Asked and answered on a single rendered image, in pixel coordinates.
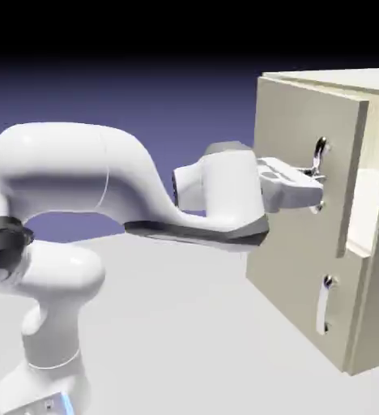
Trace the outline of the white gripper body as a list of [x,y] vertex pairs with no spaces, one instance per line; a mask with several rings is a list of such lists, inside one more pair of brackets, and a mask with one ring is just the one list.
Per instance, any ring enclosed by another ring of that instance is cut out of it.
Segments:
[[297,168],[274,157],[257,158],[266,213],[280,209],[310,208],[323,197],[323,185]]

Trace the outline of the curved silver door handle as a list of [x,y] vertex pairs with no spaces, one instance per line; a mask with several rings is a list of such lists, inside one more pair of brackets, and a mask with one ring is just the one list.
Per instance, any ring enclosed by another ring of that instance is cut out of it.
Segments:
[[322,166],[323,156],[330,150],[330,145],[328,140],[325,136],[320,137],[315,145],[315,149],[313,152],[313,163],[312,166],[309,168],[300,167],[298,168],[306,176],[311,177],[313,180],[316,180],[320,184],[324,184],[326,180],[326,176],[323,175],[320,171]]

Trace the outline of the beige cabinet door with handle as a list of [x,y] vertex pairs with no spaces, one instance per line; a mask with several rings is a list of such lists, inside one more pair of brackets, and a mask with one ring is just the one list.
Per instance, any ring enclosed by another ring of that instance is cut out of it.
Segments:
[[325,175],[322,212],[330,249],[344,255],[369,102],[320,87],[258,79],[254,148],[296,167],[311,167],[317,141],[327,140],[320,170]]

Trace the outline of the beige cabinet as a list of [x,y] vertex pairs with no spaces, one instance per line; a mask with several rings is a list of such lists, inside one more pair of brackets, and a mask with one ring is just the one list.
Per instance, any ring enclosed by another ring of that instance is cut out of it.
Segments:
[[[371,370],[379,366],[379,69],[266,72],[259,78],[263,76],[356,95],[369,102],[347,243],[366,250],[370,261],[357,302],[350,365],[344,372],[355,375]],[[317,207],[282,210],[272,215],[270,230],[277,224],[328,232],[323,198]]]

